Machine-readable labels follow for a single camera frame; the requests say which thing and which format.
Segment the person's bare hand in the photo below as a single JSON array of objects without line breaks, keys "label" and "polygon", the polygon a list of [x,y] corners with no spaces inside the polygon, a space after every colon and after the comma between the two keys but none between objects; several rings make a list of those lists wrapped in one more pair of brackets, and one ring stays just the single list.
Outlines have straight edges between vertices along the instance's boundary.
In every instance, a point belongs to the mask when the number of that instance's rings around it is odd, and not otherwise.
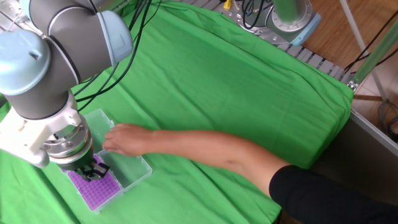
[{"label": "person's bare hand", "polygon": [[154,151],[153,133],[135,124],[117,124],[105,134],[102,147],[125,156],[141,156]]}]

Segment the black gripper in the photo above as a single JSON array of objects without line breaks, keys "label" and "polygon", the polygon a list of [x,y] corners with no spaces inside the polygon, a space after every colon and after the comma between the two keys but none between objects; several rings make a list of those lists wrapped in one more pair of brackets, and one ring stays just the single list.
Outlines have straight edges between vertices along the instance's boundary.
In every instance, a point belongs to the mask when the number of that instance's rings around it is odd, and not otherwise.
[{"label": "black gripper", "polygon": [[94,161],[93,151],[89,149],[81,158],[73,162],[67,162],[66,164],[58,164],[58,166],[63,170],[75,170],[83,180],[91,182],[92,179],[103,179],[110,168],[110,166],[103,164],[102,162],[95,164],[92,171],[84,168],[86,166],[90,166]]}]

